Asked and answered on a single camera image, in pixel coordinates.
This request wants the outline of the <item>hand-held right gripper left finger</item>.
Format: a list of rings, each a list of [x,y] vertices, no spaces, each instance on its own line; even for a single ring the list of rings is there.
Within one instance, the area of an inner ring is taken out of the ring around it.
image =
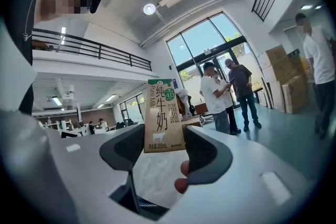
[[[144,129],[140,124],[103,143],[100,157],[114,170],[132,172],[144,149]]]

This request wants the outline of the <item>person's right hand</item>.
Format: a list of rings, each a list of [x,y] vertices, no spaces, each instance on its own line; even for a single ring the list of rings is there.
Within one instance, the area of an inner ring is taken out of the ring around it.
[[[190,164],[189,161],[184,161],[181,164],[180,170],[184,178],[177,178],[174,182],[174,187],[176,191],[179,192],[180,194],[184,194],[188,188],[187,177],[188,177],[189,164]]]

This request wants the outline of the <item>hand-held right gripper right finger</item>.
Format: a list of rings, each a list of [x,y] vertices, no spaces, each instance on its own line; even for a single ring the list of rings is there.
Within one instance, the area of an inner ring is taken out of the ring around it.
[[[189,157],[189,185],[212,184],[229,170],[233,162],[231,150],[210,137],[204,128],[187,126],[184,141]]]

